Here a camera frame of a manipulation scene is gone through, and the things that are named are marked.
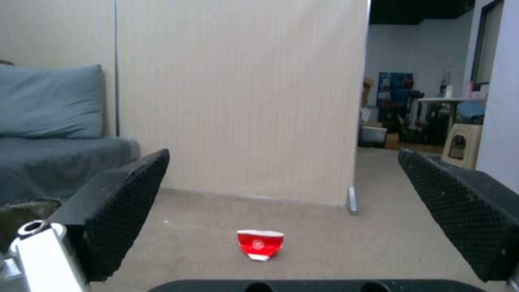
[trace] metal bracket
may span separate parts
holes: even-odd
[[[355,196],[355,188],[350,186],[348,188],[348,202],[346,202],[348,206],[348,210],[352,215],[358,215],[359,212],[357,210],[357,197]]]

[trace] beige carpet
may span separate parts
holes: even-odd
[[[161,190],[121,268],[93,291],[144,291],[188,278],[444,278],[483,283],[429,215],[396,151],[360,149],[359,216],[343,207]],[[236,244],[238,229],[285,233],[269,262]]]

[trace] mounting hole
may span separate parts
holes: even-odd
[[[360,288],[360,292],[391,292],[389,289],[382,285],[381,283],[377,282],[367,282],[366,284],[362,285]]]
[[[272,288],[269,285],[261,282],[251,284],[245,289],[245,292],[272,292]]]
[[[23,227],[23,229],[27,232],[31,232],[31,231],[38,229],[40,226],[42,226],[42,224],[43,224],[43,222],[41,222],[41,221],[31,222],[29,224],[26,224]]]

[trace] white partition wall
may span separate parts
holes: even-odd
[[[367,1],[118,2],[123,137],[163,187],[344,203]]]
[[[2,0],[0,59],[29,68],[101,64],[104,134],[115,134],[114,0]]]

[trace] textured rubber pad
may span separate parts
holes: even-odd
[[[104,171],[49,217],[67,226],[89,281],[104,281],[119,268],[148,216],[168,164],[169,151],[164,149]]]
[[[481,171],[411,150],[399,162],[435,221],[483,281],[509,278],[519,259],[519,195]]]

